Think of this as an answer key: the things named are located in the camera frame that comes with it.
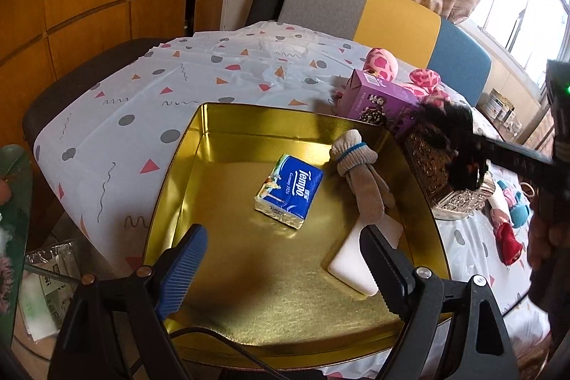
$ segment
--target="yellow cushion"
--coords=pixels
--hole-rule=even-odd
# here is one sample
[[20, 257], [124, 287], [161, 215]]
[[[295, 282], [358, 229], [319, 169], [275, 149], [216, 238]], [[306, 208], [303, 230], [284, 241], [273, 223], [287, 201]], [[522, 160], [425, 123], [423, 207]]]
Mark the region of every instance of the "yellow cushion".
[[425, 68], [440, 24], [439, 15], [412, 0], [366, 0], [354, 40]]

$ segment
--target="pink stuffed toy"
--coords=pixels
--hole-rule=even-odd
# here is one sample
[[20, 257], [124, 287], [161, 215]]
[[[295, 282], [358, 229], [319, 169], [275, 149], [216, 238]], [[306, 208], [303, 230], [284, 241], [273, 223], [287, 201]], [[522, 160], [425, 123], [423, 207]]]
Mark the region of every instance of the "pink stuffed toy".
[[378, 78], [392, 81], [398, 74], [398, 60], [386, 49], [375, 47], [368, 52], [363, 70]]
[[401, 83], [400, 86], [414, 94], [423, 103], [441, 106], [449, 99], [446, 91], [436, 88], [441, 83], [440, 74], [427, 68], [417, 68], [410, 72], [412, 82]]
[[410, 73], [410, 79], [420, 88], [424, 88], [429, 94], [441, 82], [440, 74], [427, 68], [416, 68]]

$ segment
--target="gold metal tray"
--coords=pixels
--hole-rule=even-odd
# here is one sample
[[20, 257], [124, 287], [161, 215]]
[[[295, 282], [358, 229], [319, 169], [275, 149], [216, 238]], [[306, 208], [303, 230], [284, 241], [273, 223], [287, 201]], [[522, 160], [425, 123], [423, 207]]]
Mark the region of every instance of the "gold metal tray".
[[[375, 167], [397, 204], [389, 214], [404, 226], [399, 248], [415, 266], [449, 278], [430, 208], [387, 131], [304, 111], [203, 104], [169, 168], [145, 251], [144, 262], [154, 263], [193, 223], [209, 234], [182, 308], [165, 323], [169, 332], [212, 328], [278, 369], [337, 364], [394, 344], [401, 322], [380, 294], [366, 298], [326, 271], [358, 215], [329, 157], [332, 142], [352, 128], [379, 153]], [[255, 193], [283, 153], [324, 170], [298, 231], [254, 210]], [[255, 367], [207, 335], [175, 343], [190, 361]]]

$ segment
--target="knit glove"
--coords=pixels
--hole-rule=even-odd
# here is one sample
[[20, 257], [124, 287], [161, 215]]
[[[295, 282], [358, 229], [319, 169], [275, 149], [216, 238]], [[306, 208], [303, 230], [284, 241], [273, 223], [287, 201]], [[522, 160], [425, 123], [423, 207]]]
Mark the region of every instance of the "knit glove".
[[372, 166], [378, 153], [362, 142], [356, 129], [350, 129], [335, 140], [331, 159], [337, 162], [338, 174], [347, 179], [364, 224], [378, 224], [384, 216], [384, 205], [388, 208], [395, 205], [386, 182]]

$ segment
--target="window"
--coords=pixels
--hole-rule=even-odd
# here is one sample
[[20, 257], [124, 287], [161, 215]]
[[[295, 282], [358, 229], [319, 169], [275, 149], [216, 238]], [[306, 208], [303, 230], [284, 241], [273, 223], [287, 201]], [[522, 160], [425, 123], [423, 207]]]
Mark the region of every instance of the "window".
[[481, 0], [469, 18], [542, 88], [546, 60], [568, 42], [569, 12], [570, 0]]

